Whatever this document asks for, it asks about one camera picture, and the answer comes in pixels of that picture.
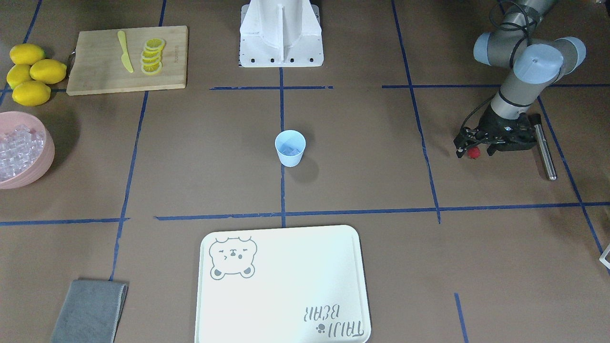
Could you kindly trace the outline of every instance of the gray cloth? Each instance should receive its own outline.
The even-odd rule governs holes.
[[[112,343],[127,284],[74,280],[57,318],[51,343]]]

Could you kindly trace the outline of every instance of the blue paper cup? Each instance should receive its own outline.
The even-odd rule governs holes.
[[[305,137],[298,131],[282,131],[275,138],[275,150],[283,165],[294,167],[301,162],[305,150]]]

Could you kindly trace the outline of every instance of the bowl of ice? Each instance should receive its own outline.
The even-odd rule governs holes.
[[[0,189],[38,180],[54,157],[53,139],[38,118],[24,112],[0,113]]]

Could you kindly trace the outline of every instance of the yellow knife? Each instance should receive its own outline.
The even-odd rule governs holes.
[[[131,66],[131,61],[129,60],[129,54],[127,53],[127,38],[125,37],[125,31],[117,32],[118,41],[121,43],[121,49],[123,49],[123,55],[121,55],[121,62],[125,66],[128,72],[133,73],[134,67]]]

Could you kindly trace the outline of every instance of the white plastic corner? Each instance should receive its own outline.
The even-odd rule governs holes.
[[[309,0],[251,0],[242,7],[242,67],[319,67],[320,10]]]
[[[610,253],[610,245],[608,245],[608,248],[606,248],[604,253],[601,254],[601,256],[600,256],[600,262],[603,263],[606,266],[606,268],[608,268],[608,269],[610,269],[610,262],[608,262],[606,257],[608,256],[609,253]]]

